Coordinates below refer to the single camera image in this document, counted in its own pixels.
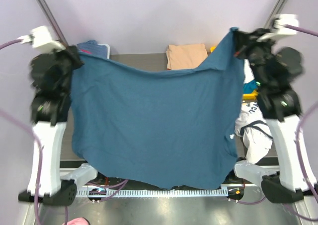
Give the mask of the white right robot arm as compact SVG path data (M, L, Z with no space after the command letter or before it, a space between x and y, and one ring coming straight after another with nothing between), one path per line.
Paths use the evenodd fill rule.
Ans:
M290 47L272 53L279 38L294 34L294 30L270 29L234 33L235 57L249 61L258 85L257 103L273 137L280 170L270 171L241 160L226 168L224 176L231 183L242 178L259 186L272 203L290 204L318 195L318 182L301 135L305 117L291 87L303 73L302 55Z

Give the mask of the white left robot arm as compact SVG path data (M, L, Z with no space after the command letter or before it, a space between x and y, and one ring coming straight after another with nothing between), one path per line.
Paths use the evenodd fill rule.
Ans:
M35 96L31 103L31 133L35 136L32 172L27 189L18 200L47 206L69 206L77 188L105 181L104 170L88 163L66 176L60 175L63 135L71 106L73 71L83 65L76 46L36 56L30 63Z

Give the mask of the dark blue t-shirt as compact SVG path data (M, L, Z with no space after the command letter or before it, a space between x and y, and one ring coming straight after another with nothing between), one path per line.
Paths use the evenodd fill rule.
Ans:
M81 53L73 152L107 177L216 189L237 161L244 62L232 28L196 68L149 72Z

